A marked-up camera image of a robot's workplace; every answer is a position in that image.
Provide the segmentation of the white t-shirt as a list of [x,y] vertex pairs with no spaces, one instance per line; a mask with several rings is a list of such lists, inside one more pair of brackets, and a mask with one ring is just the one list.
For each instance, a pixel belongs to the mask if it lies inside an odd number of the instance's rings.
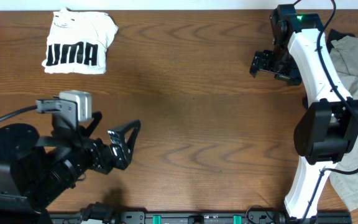
[[105,12],[55,11],[42,62],[44,72],[104,74],[107,51],[118,30]]

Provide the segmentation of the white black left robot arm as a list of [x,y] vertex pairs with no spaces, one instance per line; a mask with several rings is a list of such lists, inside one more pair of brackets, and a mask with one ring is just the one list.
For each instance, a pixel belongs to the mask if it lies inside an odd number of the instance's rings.
[[108,174],[129,166],[141,122],[108,130],[107,145],[90,138],[102,114],[91,117],[84,128],[54,114],[46,137],[25,123],[0,128],[0,223],[51,223],[47,207],[87,170]]

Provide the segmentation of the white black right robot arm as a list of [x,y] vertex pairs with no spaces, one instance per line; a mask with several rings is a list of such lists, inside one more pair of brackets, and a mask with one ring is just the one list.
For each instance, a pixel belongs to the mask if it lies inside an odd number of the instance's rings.
[[303,85],[306,112],[293,133],[299,160],[282,211],[256,205],[246,217],[249,223],[350,223],[350,213],[320,212],[317,206],[329,175],[356,143],[358,100],[337,75],[324,40],[327,23],[318,14],[299,14],[294,4],[281,4],[270,23],[274,49],[256,52],[249,72],[269,72],[289,85]]

